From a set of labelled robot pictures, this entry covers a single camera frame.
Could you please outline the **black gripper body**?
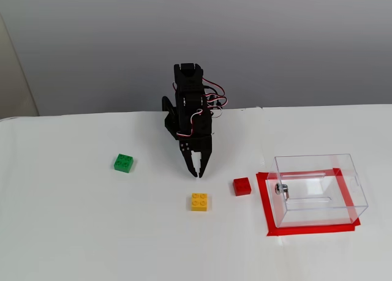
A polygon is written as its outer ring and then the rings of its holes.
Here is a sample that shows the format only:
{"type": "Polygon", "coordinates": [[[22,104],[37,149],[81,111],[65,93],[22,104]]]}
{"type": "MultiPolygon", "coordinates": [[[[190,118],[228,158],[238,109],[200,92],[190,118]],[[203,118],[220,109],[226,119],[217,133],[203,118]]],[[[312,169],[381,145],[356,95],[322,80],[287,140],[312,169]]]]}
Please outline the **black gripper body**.
{"type": "Polygon", "coordinates": [[[177,108],[179,141],[191,143],[192,151],[212,150],[212,117],[209,110],[177,108]]]}

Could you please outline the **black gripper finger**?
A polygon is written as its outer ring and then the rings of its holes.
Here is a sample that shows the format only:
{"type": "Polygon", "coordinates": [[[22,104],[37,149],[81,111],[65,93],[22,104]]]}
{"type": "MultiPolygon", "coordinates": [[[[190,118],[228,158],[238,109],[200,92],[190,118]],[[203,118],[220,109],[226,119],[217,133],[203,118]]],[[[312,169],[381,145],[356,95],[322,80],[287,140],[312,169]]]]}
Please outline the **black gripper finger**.
{"type": "Polygon", "coordinates": [[[179,149],[183,155],[184,161],[186,163],[187,169],[193,177],[198,177],[192,161],[192,146],[188,141],[179,141],[179,149]]]}
{"type": "Polygon", "coordinates": [[[199,178],[202,178],[204,172],[206,170],[206,166],[208,164],[209,158],[212,154],[212,150],[203,150],[200,153],[200,171],[199,171],[199,178]]]}

